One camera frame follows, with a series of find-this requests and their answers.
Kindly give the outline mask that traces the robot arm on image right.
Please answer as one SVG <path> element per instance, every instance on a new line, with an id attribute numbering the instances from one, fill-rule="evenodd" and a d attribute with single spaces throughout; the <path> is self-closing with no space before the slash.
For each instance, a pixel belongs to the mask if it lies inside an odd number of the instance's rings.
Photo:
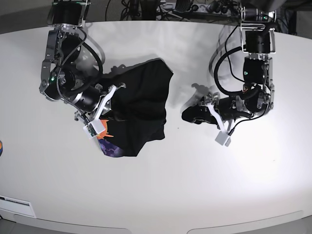
<path id="1" fill-rule="evenodd" d="M 275 53 L 274 32 L 276 11 L 260 8 L 250 0 L 220 0 L 208 6 L 208 11 L 218 7 L 232 11 L 239 20 L 241 45 L 226 50 L 219 58 L 213 78 L 218 92 L 203 96 L 200 101 L 182 112 L 182 119 L 189 123 L 208 123 L 224 129 L 224 123 L 240 123 L 255 120 L 266 115 L 274 106 L 274 84 L 272 58 Z M 247 54 L 243 64 L 243 88 L 228 91 L 219 80 L 219 68 L 225 59 L 236 52 Z"/>

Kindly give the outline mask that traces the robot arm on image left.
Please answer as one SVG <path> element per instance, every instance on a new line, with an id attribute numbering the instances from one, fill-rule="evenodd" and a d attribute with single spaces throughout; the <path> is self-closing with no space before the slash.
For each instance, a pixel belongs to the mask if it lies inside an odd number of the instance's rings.
<path id="1" fill-rule="evenodd" d="M 103 73 L 101 58 L 86 43 L 83 26 L 89 5 L 87 0 L 52 2 L 47 24 L 53 29 L 48 33 L 39 86 L 39 92 L 48 100 L 72 105 L 77 110 L 75 119 L 82 118 L 85 123 L 99 110 L 100 102 L 108 95 L 108 80 L 113 78 Z M 88 76 L 77 68 L 83 49 L 96 61 L 94 75 Z"/>

